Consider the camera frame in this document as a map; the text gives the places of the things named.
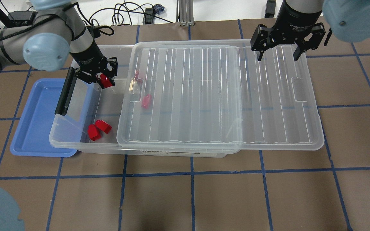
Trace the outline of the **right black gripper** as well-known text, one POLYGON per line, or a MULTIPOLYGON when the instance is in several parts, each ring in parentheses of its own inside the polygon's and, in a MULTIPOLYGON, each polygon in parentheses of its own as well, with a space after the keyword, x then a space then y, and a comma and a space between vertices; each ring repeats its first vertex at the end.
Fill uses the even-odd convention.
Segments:
POLYGON ((266 50, 280 44, 296 44, 293 58, 298 61, 307 50, 315 50, 325 36, 323 23, 317 22, 322 10, 300 12, 291 6, 282 6, 272 27, 259 24, 251 38, 251 50, 257 51, 260 62, 266 50))

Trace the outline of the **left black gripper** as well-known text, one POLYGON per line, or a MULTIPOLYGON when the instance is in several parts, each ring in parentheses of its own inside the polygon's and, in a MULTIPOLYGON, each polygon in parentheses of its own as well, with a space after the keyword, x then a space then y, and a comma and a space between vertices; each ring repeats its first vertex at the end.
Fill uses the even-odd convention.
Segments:
POLYGON ((104 89, 100 77, 103 73, 111 84, 115 84, 114 78, 118 75, 118 59, 117 57, 105 57, 98 45, 91 45, 87 50, 75 53, 74 60, 79 65, 75 70, 76 78, 88 84, 98 84, 101 89, 104 89))

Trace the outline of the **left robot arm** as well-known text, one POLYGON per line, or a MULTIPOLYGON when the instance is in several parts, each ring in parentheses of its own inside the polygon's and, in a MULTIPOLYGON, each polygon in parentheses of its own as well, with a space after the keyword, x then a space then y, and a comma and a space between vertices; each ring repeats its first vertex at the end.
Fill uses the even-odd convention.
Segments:
POLYGON ((64 67, 68 56, 78 64, 76 77, 101 88, 114 86, 118 74, 116 57, 100 51, 69 0, 33 0, 37 11, 29 26, 0 29, 0 72, 12 65, 29 64, 54 72, 64 67))

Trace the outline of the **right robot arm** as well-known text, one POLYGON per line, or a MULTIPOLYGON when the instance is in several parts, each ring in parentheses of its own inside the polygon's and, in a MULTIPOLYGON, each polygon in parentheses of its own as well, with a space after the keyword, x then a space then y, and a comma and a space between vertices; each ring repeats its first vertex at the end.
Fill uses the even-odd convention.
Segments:
POLYGON ((251 50, 261 61, 267 50, 295 44, 298 60, 322 41, 326 46, 332 35, 348 43, 370 38, 370 0, 284 0, 272 27, 257 26, 251 50))

